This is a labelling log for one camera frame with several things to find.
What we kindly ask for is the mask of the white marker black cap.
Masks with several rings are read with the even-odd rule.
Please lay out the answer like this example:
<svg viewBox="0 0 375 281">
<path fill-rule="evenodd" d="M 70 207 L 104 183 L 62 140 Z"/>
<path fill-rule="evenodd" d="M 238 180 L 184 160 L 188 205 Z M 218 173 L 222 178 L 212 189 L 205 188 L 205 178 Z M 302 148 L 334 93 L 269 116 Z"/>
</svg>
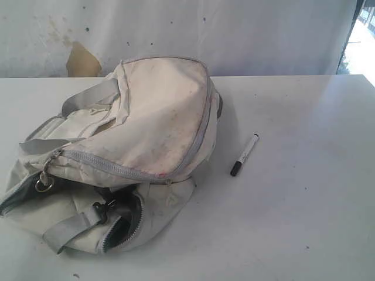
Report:
<svg viewBox="0 0 375 281">
<path fill-rule="evenodd" d="M 251 139 L 249 140 L 248 144 L 244 148 L 242 154 L 240 157 L 235 161 L 231 171 L 230 176 L 236 177 L 238 173 L 240 172 L 243 164 L 245 164 L 246 160 L 248 159 L 252 149 L 254 148 L 255 144 L 259 140 L 259 134 L 254 133 Z"/>
</svg>

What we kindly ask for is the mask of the white fabric backpack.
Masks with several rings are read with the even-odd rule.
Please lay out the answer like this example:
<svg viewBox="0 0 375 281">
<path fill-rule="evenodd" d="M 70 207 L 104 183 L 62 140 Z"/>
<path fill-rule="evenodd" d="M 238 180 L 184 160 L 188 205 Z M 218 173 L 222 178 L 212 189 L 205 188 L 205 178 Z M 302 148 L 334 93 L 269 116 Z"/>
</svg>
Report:
<svg viewBox="0 0 375 281">
<path fill-rule="evenodd" d="M 222 107 L 197 60 L 122 62 L 20 143 L 1 217 L 55 253 L 141 246 L 190 200 Z"/>
</svg>

